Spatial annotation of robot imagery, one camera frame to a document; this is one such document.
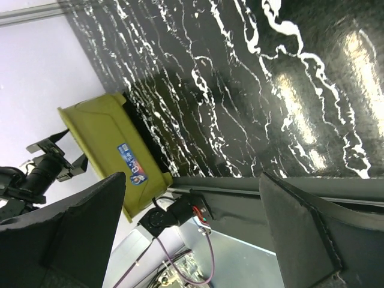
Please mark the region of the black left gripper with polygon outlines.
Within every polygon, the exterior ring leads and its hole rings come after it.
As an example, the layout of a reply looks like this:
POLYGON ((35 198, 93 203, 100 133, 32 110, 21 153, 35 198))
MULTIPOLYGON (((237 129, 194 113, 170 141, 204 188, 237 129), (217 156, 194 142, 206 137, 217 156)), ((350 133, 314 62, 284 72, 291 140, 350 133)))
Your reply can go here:
POLYGON ((67 130, 53 134, 29 145, 30 153, 43 151, 43 155, 32 160, 32 170, 24 173, 15 167, 1 167, 2 216, 19 216, 37 209, 36 204, 45 204, 45 192, 55 181, 64 182, 86 172, 88 158, 82 154, 75 162, 65 159, 65 152, 56 144, 67 130))

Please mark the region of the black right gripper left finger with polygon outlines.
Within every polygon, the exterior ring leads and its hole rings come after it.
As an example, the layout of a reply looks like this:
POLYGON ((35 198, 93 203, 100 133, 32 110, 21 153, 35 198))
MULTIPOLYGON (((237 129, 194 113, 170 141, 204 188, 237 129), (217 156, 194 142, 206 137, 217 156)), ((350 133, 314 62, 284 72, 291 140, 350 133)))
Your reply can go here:
POLYGON ((126 177, 1 222, 1 287, 101 287, 126 177))

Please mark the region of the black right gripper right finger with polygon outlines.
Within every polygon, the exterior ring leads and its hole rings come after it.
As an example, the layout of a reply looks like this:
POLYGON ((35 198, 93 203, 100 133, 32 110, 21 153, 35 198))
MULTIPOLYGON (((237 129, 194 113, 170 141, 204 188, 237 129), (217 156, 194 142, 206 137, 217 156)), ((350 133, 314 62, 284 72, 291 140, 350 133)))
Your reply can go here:
POLYGON ((383 214, 354 211, 262 175, 293 214, 269 222, 285 287, 383 287, 383 214))

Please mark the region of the left arm base joint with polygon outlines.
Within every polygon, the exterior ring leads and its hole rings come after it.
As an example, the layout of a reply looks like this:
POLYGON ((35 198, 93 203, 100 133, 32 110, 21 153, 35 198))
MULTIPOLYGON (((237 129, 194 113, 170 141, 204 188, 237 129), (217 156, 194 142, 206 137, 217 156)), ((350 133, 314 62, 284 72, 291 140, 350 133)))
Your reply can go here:
POLYGON ((176 198, 168 196, 153 197, 151 208, 139 220, 151 236, 157 238, 166 229, 182 226, 189 219, 197 217, 203 224, 209 224, 214 219, 211 208, 202 195, 191 193, 177 193, 176 198))

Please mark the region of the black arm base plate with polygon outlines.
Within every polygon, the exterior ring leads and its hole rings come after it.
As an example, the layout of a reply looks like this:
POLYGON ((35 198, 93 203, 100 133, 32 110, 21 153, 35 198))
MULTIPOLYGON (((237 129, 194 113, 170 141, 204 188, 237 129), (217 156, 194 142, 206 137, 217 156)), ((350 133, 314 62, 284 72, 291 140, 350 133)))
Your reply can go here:
MULTIPOLYGON (((383 179, 286 178, 304 192, 346 208, 383 211, 383 179)), ((282 194, 273 192, 266 175, 256 178, 179 177, 169 189, 174 195, 190 194, 206 208, 204 216, 216 232, 268 251, 274 250, 269 222, 292 216, 282 194)))

